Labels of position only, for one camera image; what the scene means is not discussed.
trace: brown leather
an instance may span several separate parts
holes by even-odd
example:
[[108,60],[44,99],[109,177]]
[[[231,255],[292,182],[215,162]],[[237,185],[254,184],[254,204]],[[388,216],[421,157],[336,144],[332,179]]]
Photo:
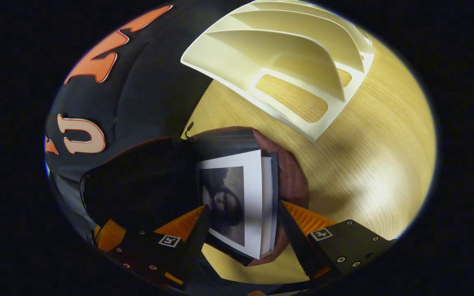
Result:
[[[265,137],[257,129],[252,130],[262,151],[277,152],[279,171],[279,198],[292,204],[297,204],[303,208],[308,208],[310,196],[308,181],[293,155],[279,146],[277,143]],[[273,252],[261,258],[260,260],[253,259],[247,266],[257,266],[272,262],[284,251],[284,249],[286,249],[290,243],[288,236],[286,236],[286,233],[284,232],[283,227],[280,225],[279,220],[277,225]]]

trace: book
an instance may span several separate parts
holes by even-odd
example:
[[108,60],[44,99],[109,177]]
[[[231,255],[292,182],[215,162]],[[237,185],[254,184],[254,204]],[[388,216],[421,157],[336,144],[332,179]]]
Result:
[[196,165],[201,204],[212,212],[212,234],[252,258],[273,251],[277,228],[277,154],[261,150],[218,157]]

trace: black background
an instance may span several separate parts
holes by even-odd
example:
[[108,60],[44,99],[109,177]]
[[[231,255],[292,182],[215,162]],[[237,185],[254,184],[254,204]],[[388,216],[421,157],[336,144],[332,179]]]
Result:
[[[323,294],[474,294],[474,3],[320,3],[403,58],[429,96],[439,139],[431,198],[414,226]],[[45,178],[43,130],[79,58],[156,4],[0,2],[0,294],[151,294],[61,215]]]

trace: orange letter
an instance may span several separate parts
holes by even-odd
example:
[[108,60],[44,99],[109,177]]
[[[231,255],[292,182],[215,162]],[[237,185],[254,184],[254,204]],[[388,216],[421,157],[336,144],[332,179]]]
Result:
[[54,146],[54,142],[52,142],[52,140],[49,140],[47,136],[45,136],[45,152],[53,152],[56,155],[60,155],[58,153],[58,149],[56,149],[56,146]]
[[116,61],[117,54],[109,53],[105,58],[96,58],[100,54],[108,52],[110,50],[116,49],[129,41],[129,38],[122,34],[120,30],[130,28],[131,32],[136,32],[143,27],[147,26],[150,22],[153,22],[157,17],[160,17],[163,13],[171,9],[173,5],[164,6],[154,11],[150,11],[144,15],[139,16],[138,18],[130,21],[129,23],[122,26],[120,29],[113,32],[111,35],[105,37],[100,43],[98,43],[94,48],[92,48],[71,70],[71,73],[67,75],[64,84],[71,79],[71,77],[77,75],[92,75],[95,77],[96,82],[103,82],[111,68],[113,67],[114,62]]
[[63,142],[67,150],[74,154],[81,153],[98,153],[105,148],[105,137],[102,130],[93,122],[85,119],[63,118],[62,114],[58,114],[58,128],[61,133],[66,130],[78,130],[88,133],[91,140],[88,142],[71,141],[67,137],[63,138]]

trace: wooden table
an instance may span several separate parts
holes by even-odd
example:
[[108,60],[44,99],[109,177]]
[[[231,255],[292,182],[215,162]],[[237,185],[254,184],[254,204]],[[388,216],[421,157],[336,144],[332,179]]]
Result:
[[[435,168],[436,134],[429,104],[412,73],[368,36],[376,49],[370,72],[315,143],[217,81],[192,113],[188,134],[236,125],[258,129],[299,161],[309,181],[310,210],[335,221],[354,219],[390,240],[410,226],[424,203]],[[298,92],[286,83],[265,83]],[[297,99],[292,101],[301,108]],[[300,110],[312,111],[308,105]],[[202,251],[224,279],[258,284],[308,280],[290,246],[274,262],[252,267],[206,244]]]

